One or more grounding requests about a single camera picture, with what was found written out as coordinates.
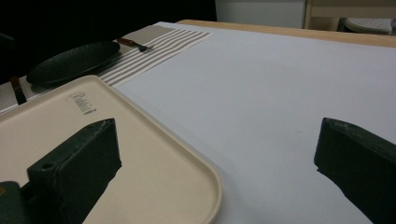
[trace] cursive logo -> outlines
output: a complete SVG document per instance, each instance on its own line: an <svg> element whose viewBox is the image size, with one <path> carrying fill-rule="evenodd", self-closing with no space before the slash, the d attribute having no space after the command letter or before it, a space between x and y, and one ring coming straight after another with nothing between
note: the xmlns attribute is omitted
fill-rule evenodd
<svg viewBox="0 0 396 224"><path fill-rule="evenodd" d="M92 108L90 101L86 98L85 92L76 92L67 96L66 102L74 102L84 115L91 114L96 111L96 108Z"/></svg>

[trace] beige tray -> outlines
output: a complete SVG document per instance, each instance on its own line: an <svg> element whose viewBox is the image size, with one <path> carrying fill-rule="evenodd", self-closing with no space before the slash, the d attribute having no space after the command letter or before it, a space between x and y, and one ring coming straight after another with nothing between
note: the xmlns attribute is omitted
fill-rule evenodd
<svg viewBox="0 0 396 224"><path fill-rule="evenodd" d="M97 120L115 118L122 167L84 223L212 223L221 203L209 163L96 76L72 81L0 116L0 181Z"/></svg>

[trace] striped placemat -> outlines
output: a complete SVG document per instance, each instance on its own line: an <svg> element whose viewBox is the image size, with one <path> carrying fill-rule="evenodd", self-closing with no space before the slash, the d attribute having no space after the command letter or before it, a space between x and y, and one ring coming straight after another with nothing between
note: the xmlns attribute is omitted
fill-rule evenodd
<svg viewBox="0 0 396 224"><path fill-rule="evenodd" d="M173 29L160 25L147 26L124 37L132 39L141 45L153 44L154 48L152 51L142 53L137 48L121 45L120 52L122 54L114 57L96 75L109 86L118 87L132 78L143 74L155 65L205 40L209 36L211 34L205 32ZM26 77L21 77L20 83L27 101L51 91L31 85L26 81ZM0 113L18 106L10 83L0 85L0 92Z"/></svg>

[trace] round black plate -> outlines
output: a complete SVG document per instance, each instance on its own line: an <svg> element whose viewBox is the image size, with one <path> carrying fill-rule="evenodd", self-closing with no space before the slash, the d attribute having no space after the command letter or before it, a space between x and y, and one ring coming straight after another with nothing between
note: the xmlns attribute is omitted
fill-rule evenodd
<svg viewBox="0 0 396 224"><path fill-rule="evenodd" d="M60 53L35 67L26 76L31 84L53 86L88 75L120 50L120 44L97 42Z"/></svg>

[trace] white tabletop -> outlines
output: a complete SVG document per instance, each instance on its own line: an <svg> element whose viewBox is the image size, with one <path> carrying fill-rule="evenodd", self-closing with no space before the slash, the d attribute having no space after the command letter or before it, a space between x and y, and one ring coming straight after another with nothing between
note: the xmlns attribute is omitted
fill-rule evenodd
<svg viewBox="0 0 396 224"><path fill-rule="evenodd" d="M216 223L371 223L313 159L324 117L396 143L396 49L158 24L213 35L117 89L218 170Z"/></svg>

